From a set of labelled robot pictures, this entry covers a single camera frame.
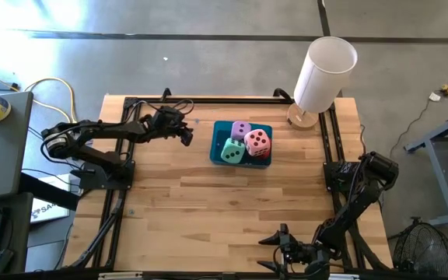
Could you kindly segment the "large purple foam die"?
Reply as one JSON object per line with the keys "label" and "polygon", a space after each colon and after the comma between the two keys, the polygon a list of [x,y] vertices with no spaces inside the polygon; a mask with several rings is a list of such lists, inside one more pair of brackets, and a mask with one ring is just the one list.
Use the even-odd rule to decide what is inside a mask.
{"label": "large purple foam die", "polygon": [[235,121],[231,127],[230,137],[237,141],[242,141],[245,135],[251,131],[251,124],[246,121]]}

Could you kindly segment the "large green foam die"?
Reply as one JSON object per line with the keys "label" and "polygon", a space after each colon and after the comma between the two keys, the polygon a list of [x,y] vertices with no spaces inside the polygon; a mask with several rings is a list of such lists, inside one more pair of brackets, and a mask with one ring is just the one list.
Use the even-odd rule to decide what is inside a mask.
{"label": "large green foam die", "polygon": [[221,152],[221,159],[227,163],[240,163],[246,152],[245,145],[238,140],[228,138],[226,139]]}

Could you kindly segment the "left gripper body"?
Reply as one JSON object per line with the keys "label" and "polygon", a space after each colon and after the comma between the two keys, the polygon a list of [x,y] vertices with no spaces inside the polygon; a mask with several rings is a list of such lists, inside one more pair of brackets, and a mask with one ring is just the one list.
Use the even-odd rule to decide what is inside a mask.
{"label": "left gripper body", "polygon": [[184,123],[175,121],[157,121],[157,111],[155,115],[148,120],[148,132],[151,137],[175,137],[179,136],[179,127]]}

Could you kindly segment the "white shade table lamp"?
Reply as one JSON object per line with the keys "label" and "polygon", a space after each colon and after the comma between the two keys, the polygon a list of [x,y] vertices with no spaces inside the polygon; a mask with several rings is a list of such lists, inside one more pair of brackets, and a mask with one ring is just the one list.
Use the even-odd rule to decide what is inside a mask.
{"label": "white shade table lamp", "polygon": [[293,91],[287,122],[296,130],[308,130],[328,110],[349,83],[358,61],[356,49],[339,37],[321,37],[307,50]]}

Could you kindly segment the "white printed box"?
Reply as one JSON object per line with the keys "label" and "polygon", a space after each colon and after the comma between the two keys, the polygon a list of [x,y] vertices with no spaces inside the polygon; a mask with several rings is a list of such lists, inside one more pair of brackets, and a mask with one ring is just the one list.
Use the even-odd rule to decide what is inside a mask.
{"label": "white printed box", "polygon": [[[69,191],[75,194],[79,193],[79,179],[71,174],[61,174],[57,177],[41,177],[41,181]],[[54,203],[43,201],[38,198],[33,199],[32,212],[30,214],[30,223],[46,222],[54,219],[69,217],[70,210],[57,206]]]}

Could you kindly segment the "black floor fan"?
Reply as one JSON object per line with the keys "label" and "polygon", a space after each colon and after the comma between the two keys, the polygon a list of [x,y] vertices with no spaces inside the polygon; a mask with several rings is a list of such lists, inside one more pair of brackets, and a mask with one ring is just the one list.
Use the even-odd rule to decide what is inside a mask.
{"label": "black floor fan", "polygon": [[399,271],[415,274],[448,277],[448,238],[420,217],[396,238],[392,261]]}

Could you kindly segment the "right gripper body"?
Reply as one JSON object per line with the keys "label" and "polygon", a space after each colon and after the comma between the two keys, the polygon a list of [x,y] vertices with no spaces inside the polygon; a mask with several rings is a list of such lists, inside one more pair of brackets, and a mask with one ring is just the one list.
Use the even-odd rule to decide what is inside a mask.
{"label": "right gripper body", "polygon": [[314,264],[318,261],[317,252],[318,249],[313,244],[300,241],[288,242],[284,246],[284,264]]}

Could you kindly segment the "blue plastic bin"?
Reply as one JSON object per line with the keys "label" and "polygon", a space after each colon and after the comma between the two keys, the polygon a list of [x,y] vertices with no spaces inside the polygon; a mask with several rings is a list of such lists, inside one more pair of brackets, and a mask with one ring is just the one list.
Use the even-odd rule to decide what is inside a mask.
{"label": "blue plastic bin", "polygon": [[221,152],[225,140],[230,137],[232,121],[216,121],[212,132],[212,144],[209,153],[209,159],[217,165],[236,166],[246,168],[265,169],[271,165],[272,155],[267,159],[259,159],[258,157],[250,156],[247,152],[241,159],[240,163],[227,163],[221,159]]}

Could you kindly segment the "large pink foam die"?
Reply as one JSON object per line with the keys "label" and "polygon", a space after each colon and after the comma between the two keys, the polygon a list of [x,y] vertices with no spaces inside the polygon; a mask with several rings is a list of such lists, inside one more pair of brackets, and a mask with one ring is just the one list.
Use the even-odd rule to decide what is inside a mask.
{"label": "large pink foam die", "polygon": [[250,156],[266,156],[271,151],[271,140],[262,129],[254,129],[246,133],[244,143]]}

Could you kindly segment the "black desk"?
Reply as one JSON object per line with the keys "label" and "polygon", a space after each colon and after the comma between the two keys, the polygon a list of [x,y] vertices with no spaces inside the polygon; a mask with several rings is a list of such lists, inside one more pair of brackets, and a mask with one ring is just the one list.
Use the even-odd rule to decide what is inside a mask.
{"label": "black desk", "polygon": [[13,252],[4,275],[25,271],[32,203],[33,195],[30,193],[0,198],[0,209],[4,212],[0,250],[8,248]]}

